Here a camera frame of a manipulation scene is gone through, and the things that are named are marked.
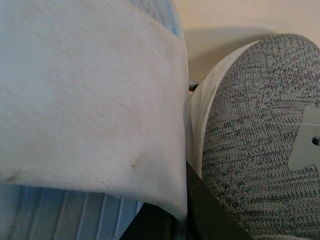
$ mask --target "beige wall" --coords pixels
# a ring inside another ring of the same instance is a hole
[[[200,82],[232,51],[294,33],[320,46],[320,0],[174,0],[185,34],[189,79]]]

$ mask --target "gray mesh fabric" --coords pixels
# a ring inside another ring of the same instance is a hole
[[[298,35],[257,42],[218,87],[202,178],[251,235],[320,240],[318,171],[314,165],[288,168],[306,105],[320,107],[320,50]]]

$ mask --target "ribbed plastic surface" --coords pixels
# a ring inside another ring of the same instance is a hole
[[[8,186],[0,185],[0,190],[4,188]],[[0,239],[117,240],[142,206],[104,193],[13,188],[18,201],[1,208],[15,218],[9,228],[0,231]]]

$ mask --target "stain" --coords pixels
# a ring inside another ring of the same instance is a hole
[[[138,167],[142,164],[143,159],[146,158],[145,153],[140,153],[139,157],[135,160],[134,164],[131,165],[133,170],[138,169]]]
[[[6,183],[15,183],[19,181],[21,175],[21,169],[12,173],[12,175],[5,180]]]

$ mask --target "white fabric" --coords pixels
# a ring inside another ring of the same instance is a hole
[[[226,72],[237,58],[250,46],[252,42],[232,52],[221,60],[206,76],[206,78],[195,89],[188,103],[188,124],[186,134],[186,156],[187,161],[195,172],[202,177],[202,153],[204,138],[210,108],[217,89]]]
[[[123,0],[0,0],[0,180],[187,216],[183,37]]]

